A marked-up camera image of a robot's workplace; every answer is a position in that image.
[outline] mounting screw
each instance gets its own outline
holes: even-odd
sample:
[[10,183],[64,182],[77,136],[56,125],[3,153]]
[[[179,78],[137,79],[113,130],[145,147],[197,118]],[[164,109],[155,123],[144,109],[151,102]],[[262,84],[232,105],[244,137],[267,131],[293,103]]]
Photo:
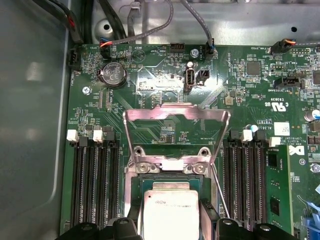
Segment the mounting screw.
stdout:
[[314,174],[320,173],[320,165],[316,163],[312,163],[310,167],[310,171],[313,172]]
[[191,57],[193,57],[193,58],[197,58],[197,57],[199,57],[199,50],[198,49],[192,49],[191,50],[191,52],[190,52],[190,55],[191,55]]
[[266,225],[261,225],[260,228],[263,230],[263,231],[266,231],[266,232],[269,232],[271,231],[271,228],[266,226]]
[[82,88],[82,93],[86,96],[90,95],[91,91],[92,91],[91,88],[88,86],[85,86],[84,88]]
[[225,219],[225,220],[223,220],[223,223],[226,225],[231,225],[232,221],[230,221],[229,219]]

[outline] cable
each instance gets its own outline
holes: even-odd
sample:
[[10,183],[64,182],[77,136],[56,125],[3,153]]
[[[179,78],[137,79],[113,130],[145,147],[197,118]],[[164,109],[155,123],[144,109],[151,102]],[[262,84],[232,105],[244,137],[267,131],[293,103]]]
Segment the cable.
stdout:
[[83,31],[84,42],[86,44],[93,43],[93,37],[92,37],[93,10],[94,10],[94,0],[83,0],[82,31]]
[[161,26],[157,26],[149,31],[146,31],[146,32],[143,32],[141,34],[138,34],[136,36],[132,36],[132,37],[127,37],[125,39],[121,39],[121,40],[114,40],[114,41],[108,41],[108,42],[105,42],[103,44],[101,44],[101,48],[104,47],[104,46],[108,46],[108,45],[116,45],[116,44],[123,44],[123,43],[126,43],[126,42],[130,42],[130,41],[136,41],[138,39],[142,39],[142,38],[145,38],[153,33],[156,33],[164,28],[166,28],[172,21],[172,18],[174,16],[174,5],[172,4],[171,0],[165,0],[169,6],[170,6],[170,15],[169,15],[169,18],[167,19],[167,21],[161,25]]
[[214,43],[212,41],[211,32],[209,31],[209,28],[207,24],[205,23],[205,20],[199,15],[199,13],[187,2],[187,0],[180,0],[182,5],[188,9],[188,11],[195,17],[195,19],[198,21],[198,23],[201,25],[201,27],[204,30],[204,33],[206,37],[208,38],[208,44],[212,46]]
[[71,35],[73,42],[76,44],[83,44],[84,40],[82,37],[81,30],[77,21],[76,15],[69,10],[63,3],[57,0],[33,0],[39,7],[47,11],[49,14],[59,20],[68,30]]
[[116,40],[125,39],[127,37],[124,26],[121,23],[115,10],[112,8],[108,0],[98,0],[101,8],[108,19]]

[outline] screw hole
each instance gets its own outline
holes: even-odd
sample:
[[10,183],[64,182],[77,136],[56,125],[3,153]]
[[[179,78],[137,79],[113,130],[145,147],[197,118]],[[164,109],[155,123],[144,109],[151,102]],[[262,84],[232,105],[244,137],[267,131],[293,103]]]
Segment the screw hole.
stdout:
[[201,155],[203,155],[203,156],[208,155],[208,151],[207,150],[202,150]]
[[110,29],[110,25],[109,25],[109,24],[105,24],[105,25],[103,26],[103,29],[104,29],[104,30],[109,30],[109,29]]

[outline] blue plastic part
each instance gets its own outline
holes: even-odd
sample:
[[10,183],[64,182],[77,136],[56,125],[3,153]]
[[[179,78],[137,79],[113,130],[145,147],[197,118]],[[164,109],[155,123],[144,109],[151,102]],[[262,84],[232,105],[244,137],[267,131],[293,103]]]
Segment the blue plastic part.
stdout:
[[307,202],[310,207],[316,210],[313,217],[305,218],[304,225],[308,230],[308,240],[320,240],[320,207],[312,202]]

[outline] integrated circuit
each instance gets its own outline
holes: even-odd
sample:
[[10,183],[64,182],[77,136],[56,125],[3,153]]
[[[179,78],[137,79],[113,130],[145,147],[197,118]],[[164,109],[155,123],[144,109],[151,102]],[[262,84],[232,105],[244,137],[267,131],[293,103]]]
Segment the integrated circuit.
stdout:
[[246,73],[248,75],[260,75],[261,74],[260,62],[257,62],[257,61],[248,62],[246,64]]
[[270,167],[277,168],[278,167],[278,156],[275,153],[269,153],[268,155],[268,163]]
[[312,76],[313,76],[313,84],[320,85],[320,71],[314,71]]
[[270,210],[272,213],[280,216],[280,207],[279,207],[279,201],[272,197],[270,199]]

